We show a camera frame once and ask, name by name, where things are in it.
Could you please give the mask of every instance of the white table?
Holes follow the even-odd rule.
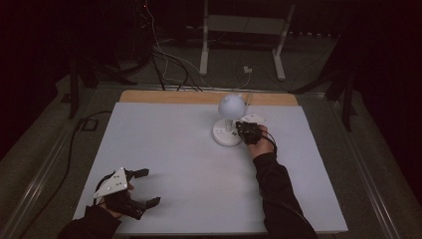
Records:
[[[140,97],[135,102],[148,103],[128,103],[133,96]],[[123,217],[117,234],[265,233],[262,199],[246,146],[221,146],[211,135],[220,116],[216,103],[210,103],[221,97],[217,93],[126,92],[113,110],[75,218],[91,205],[96,185],[105,175],[120,167],[148,168],[147,177],[131,181],[135,187],[131,198],[160,196],[161,202],[140,220]],[[157,99],[163,103],[150,103]],[[265,102],[288,107],[254,106]],[[267,120],[279,146],[278,161],[288,169],[295,195],[316,232],[346,231],[306,116],[295,104],[290,95],[253,94],[248,112]]]

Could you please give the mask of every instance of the white ball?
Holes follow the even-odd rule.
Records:
[[[225,96],[218,106],[218,112],[227,120],[238,120],[245,113],[245,102],[240,95]]]

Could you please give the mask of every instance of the metal stand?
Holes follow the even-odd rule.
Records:
[[[279,80],[285,80],[286,75],[283,69],[280,54],[289,32],[290,23],[293,17],[293,13],[295,12],[295,7],[296,5],[291,5],[286,19],[220,16],[208,14],[208,0],[205,0],[204,30],[199,74],[201,76],[206,76],[208,71],[208,31],[273,34],[280,35],[279,45],[273,49],[273,58],[274,64],[276,66],[277,78]]]

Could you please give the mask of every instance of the black sleeve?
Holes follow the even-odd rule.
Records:
[[[269,234],[274,238],[317,238],[294,195],[286,168],[276,158],[274,153],[254,158]]]
[[[58,239],[112,238],[120,221],[99,206],[87,207],[85,216],[73,220],[58,235]]]

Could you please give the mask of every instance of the white base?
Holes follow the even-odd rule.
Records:
[[[212,135],[214,140],[223,146],[234,146],[239,144],[242,139],[239,137],[234,122],[232,130],[226,131],[226,120],[218,120],[212,128]]]

